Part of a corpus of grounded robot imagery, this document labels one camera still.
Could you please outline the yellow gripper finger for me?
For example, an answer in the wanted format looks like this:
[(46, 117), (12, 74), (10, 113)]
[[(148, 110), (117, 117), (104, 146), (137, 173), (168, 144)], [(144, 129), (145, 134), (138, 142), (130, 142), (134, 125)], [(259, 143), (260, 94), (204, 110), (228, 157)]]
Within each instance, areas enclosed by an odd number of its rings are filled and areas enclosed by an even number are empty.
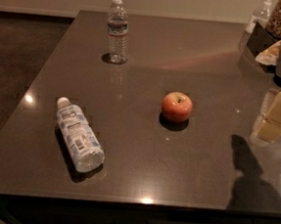
[(260, 114), (256, 135), (264, 142), (273, 143), (281, 137), (281, 90), (270, 89), (266, 93)]

